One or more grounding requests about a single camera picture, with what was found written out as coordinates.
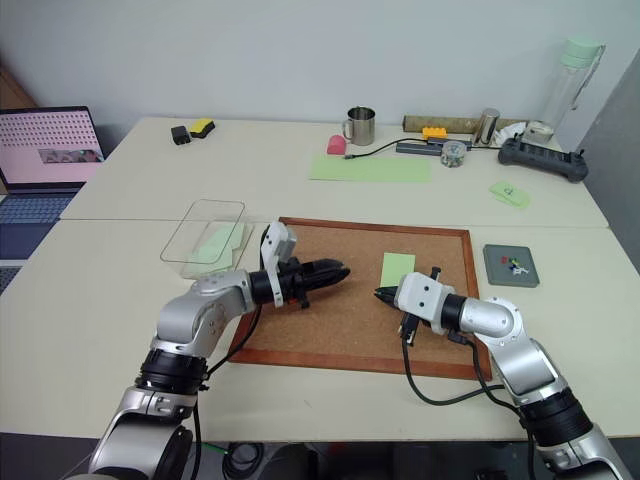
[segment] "white table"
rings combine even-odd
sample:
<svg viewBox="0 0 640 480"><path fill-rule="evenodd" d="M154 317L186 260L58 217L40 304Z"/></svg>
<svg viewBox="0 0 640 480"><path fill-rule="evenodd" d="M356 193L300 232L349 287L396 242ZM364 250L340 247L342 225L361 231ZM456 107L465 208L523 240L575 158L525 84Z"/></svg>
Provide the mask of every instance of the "white table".
<svg viewBox="0 0 640 480"><path fill-rule="evenodd" d="M0 430L98 437L147 354L157 314L190 282L159 259L175 222L58 223L0 297ZM255 268L256 228L243 259ZM640 277L605 228L470 227L481 297L519 305L588 414L640 434ZM535 289L487 283L486 243L528 245ZM227 328L210 363L226 351ZM420 378L434 397L476 388ZM510 412L479 397L421 404L402 375L227 364L200 396L207 440L512 439Z"/></svg>
<svg viewBox="0 0 640 480"><path fill-rule="evenodd" d="M314 154L326 150L338 125L220 120L204 140L176 146L170 128L191 120L145 118L111 154L63 218L180 219L194 200L239 200L254 219L297 216L399 225L605 227L606 219L582 183L519 166L503 166L496 150L473 150L461 168L438 157L429 183L310 181ZM368 152L416 134L381 126ZM381 153L396 156L394 148ZM527 191L518 210L488 191L507 180Z"/></svg>

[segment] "small jar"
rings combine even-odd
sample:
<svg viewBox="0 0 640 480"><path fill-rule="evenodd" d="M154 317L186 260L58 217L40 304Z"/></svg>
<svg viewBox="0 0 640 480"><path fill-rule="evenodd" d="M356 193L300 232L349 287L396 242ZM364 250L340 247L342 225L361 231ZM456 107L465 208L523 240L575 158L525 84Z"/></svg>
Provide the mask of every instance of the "small jar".
<svg viewBox="0 0 640 480"><path fill-rule="evenodd" d="M466 153L467 146L464 143L451 140L442 146L440 163L449 168L459 167L462 165Z"/></svg>

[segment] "laptop keyboard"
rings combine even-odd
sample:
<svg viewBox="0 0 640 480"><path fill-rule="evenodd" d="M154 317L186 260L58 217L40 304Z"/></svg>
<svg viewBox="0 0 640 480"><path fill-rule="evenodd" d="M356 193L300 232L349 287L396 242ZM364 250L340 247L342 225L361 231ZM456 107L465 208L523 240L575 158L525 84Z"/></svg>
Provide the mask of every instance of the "laptop keyboard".
<svg viewBox="0 0 640 480"><path fill-rule="evenodd" d="M0 223L53 223L71 197L29 197L9 195L0 204Z"/></svg>
<svg viewBox="0 0 640 480"><path fill-rule="evenodd" d="M0 267L0 294L9 286L20 267Z"/></svg>

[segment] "laptop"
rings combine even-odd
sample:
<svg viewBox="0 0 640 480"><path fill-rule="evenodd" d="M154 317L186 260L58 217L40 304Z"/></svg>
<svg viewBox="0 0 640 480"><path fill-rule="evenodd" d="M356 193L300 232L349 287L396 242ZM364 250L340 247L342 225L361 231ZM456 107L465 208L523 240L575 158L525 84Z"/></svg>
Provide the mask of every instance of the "laptop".
<svg viewBox="0 0 640 480"><path fill-rule="evenodd" d="M103 161L87 107L0 110L0 260L29 258Z"/></svg>

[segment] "pink object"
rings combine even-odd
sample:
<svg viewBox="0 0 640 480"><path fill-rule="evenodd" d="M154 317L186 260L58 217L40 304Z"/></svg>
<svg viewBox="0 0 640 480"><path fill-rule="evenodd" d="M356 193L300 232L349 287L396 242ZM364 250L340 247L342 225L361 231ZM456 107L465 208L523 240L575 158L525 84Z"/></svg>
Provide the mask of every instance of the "pink object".
<svg viewBox="0 0 640 480"><path fill-rule="evenodd" d="M347 151L347 141L342 135L334 135L329 139L327 153L329 155L344 155Z"/></svg>

